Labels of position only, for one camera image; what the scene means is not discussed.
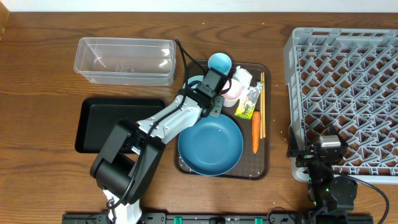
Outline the pink cup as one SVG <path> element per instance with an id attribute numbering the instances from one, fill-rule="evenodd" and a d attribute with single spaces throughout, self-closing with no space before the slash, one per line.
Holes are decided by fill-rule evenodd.
<path id="1" fill-rule="evenodd" d="M 221 96 L 224 98 L 223 106 L 224 107 L 232 107 L 234 106 L 242 93 L 242 86 L 240 82 L 235 79 L 231 79 L 231 81 L 227 81 L 223 87 L 223 90 L 227 90 L 226 93 L 223 93 Z"/>

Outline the light blue bowl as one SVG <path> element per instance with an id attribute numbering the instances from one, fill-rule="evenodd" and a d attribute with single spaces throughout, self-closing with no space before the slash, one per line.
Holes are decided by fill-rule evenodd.
<path id="1" fill-rule="evenodd" d="M 187 82 L 183 83 L 182 89 L 186 89 L 186 84 L 188 84 L 188 87 L 190 89 L 194 90 L 197 87 L 197 85 L 203 81 L 203 79 L 204 79 L 203 75 L 197 75 L 197 76 L 190 77 L 187 80 Z"/>

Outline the light blue cup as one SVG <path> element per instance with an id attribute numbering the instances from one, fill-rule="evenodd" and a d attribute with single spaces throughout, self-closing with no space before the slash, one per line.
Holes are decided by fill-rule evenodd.
<path id="1" fill-rule="evenodd" d="M 208 67 L 228 75 L 232 67 L 232 61 L 224 53 L 215 53 L 208 59 Z"/>

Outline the dark blue plate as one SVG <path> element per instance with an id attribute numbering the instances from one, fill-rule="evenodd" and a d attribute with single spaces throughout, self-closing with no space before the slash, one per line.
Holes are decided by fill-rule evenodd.
<path id="1" fill-rule="evenodd" d="M 243 134 L 228 116 L 202 118 L 183 130 L 178 153 L 192 171 L 205 176 L 223 175 L 233 169 L 244 151 Z"/>

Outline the orange carrot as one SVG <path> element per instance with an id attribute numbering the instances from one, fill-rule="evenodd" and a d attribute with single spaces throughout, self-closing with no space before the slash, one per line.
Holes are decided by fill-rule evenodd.
<path id="1" fill-rule="evenodd" d="M 251 120 L 251 134 L 252 134 L 252 151 L 253 153 L 257 153 L 259 149 L 259 140 L 261 137 L 261 113 L 259 111 L 255 111 L 252 114 Z"/>

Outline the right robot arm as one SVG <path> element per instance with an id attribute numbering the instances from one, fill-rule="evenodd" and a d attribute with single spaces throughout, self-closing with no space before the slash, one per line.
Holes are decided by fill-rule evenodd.
<path id="1" fill-rule="evenodd" d="M 320 136 L 306 150 L 299 149 L 292 128 L 289 129 L 287 156 L 295 159 L 297 167 L 306 168 L 309 174 L 308 198 L 315 205 L 300 223 L 348 223 L 347 211 L 354 209 L 358 184 L 332 169 L 343 160 L 348 143 L 333 126 L 328 135 Z"/>

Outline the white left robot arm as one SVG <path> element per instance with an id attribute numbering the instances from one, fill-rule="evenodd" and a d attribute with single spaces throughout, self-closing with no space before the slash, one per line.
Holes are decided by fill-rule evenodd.
<path id="1" fill-rule="evenodd" d="M 108 199 L 111 223 L 137 223 L 142 216 L 139 199 L 151 183 L 166 144 L 201 118 L 218 117 L 229 90 L 225 84 L 195 88 L 186 85 L 173 103 L 134 124 L 116 124 L 100 150 L 90 175 Z"/>

